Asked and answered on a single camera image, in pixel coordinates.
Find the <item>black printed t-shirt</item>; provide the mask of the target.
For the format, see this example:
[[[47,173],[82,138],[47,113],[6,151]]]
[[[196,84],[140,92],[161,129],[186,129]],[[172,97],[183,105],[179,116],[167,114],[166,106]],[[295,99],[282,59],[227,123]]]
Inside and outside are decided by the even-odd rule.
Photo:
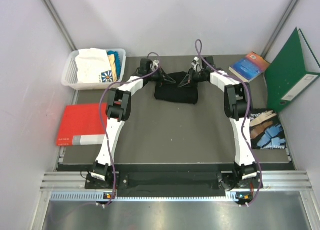
[[[268,108],[252,109],[250,138],[253,149],[286,149],[285,131],[276,111]]]

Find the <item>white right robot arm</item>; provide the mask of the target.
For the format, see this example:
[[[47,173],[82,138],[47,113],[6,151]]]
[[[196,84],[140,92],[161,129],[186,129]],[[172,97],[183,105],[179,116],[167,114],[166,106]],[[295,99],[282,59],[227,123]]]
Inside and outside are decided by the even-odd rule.
[[[234,135],[235,160],[232,182],[244,188],[257,177],[256,160],[250,142],[251,90],[248,83],[233,79],[222,69],[213,69],[213,57],[194,57],[192,67],[178,84],[179,88],[210,82],[224,93],[224,112],[229,118]]]

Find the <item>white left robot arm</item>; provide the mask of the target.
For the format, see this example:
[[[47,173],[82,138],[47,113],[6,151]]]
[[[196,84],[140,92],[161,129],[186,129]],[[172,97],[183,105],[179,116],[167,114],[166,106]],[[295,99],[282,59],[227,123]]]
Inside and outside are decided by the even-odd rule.
[[[105,130],[100,152],[93,164],[91,176],[102,188],[108,188],[115,180],[114,153],[125,122],[132,111],[132,96],[148,82],[174,83],[161,67],[158,59],[143,58],[136,72],[126,82],[115,82],[105,93],[108,96],[106,120],[102,121]]]

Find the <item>blue t-shirt in basket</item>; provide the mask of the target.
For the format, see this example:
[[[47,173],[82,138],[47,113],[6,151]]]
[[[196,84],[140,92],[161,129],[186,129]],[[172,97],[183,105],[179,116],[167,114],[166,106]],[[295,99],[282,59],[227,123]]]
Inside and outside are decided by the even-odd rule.
[[[117,79],[119,80],[122,72],[122,62],[121,62],[120,53],[119,51],[107,50],[107,54],[114,55],[115,57],[116,75],[117,75]]]

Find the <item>cream t-shirt in basket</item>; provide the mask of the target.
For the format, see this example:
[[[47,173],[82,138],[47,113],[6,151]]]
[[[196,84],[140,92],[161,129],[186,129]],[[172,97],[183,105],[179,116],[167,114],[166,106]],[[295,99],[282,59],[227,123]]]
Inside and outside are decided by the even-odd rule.
[[[115,55],[108,55],[108,59],[110,63],[110,70],[107,72],[107,79],[109,82],[114,82],[118,79]]]

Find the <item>blue orange book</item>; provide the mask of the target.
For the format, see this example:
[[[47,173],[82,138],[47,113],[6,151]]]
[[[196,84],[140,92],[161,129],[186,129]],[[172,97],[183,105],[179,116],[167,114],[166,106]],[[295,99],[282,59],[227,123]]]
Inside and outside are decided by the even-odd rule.
[[[229,70],[244,82],[250,82],[266,71],[270,63],[255,52],[233,63]]]

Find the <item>white t-shirt with flower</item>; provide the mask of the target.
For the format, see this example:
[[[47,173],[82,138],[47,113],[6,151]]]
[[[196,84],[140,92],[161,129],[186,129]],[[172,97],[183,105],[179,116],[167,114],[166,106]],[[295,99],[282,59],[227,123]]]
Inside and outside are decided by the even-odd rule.
[[[111,69],[107,50],[98,48],[80,49],[75,57],[77,79],[80,83],[112,83],[107,79]]]

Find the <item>white plastic laundry basket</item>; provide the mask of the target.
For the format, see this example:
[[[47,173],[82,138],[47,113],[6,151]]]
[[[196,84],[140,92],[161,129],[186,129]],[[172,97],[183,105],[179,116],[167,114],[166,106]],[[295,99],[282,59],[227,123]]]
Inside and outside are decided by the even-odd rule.
[[[123,79],[123,75],[125,72],[125,65],[126,65],[126,51],[122,48],[115,48],[115,49],[104,49],[104,50],[114,50],[119,51],[122,63],[122,72],[120,75],[120,79],[117,81],[121,81]],[[78,82],[77,78],[77,65],[75,58],[79,54],[79,50],[72,51],[66,61],[61,83],[65,86],[70,86],[76,90],[92,90],[92,89],[106,89],[108,85],[111,83],[80,83]]]

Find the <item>green binder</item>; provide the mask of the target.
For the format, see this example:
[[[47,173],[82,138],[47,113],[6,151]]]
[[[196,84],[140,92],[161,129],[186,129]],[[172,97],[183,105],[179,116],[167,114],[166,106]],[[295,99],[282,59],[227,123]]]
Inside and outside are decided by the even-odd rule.
[[[295,28],[265,72],[267,107],[282,111],[320,77],[320,61]]]

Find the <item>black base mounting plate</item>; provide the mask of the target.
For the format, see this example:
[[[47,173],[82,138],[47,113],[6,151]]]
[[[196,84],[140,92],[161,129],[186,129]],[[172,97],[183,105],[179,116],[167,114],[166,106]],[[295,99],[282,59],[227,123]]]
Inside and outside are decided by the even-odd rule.
[[[127,194],[129,191],[147,193],[173,192],[175,190],[200,191],[232,190],[235,188],[257,189],[260,177],[237,180],[232,173],[221,172],[120,172],[116,178],[112,174],[107,180],[99,180],[87,175],[86,189],[116,189]]]

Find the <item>aluminium rail frame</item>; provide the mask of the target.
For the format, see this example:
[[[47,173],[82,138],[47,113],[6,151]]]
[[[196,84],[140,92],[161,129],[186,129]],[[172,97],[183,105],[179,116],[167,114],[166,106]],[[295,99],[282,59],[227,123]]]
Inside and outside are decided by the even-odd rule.
[[[117,190],[80,172],[44,175],[31,229],[319,229],[305,171],[266,171],[257,183],[221,188],[211,172],[132,172]]]

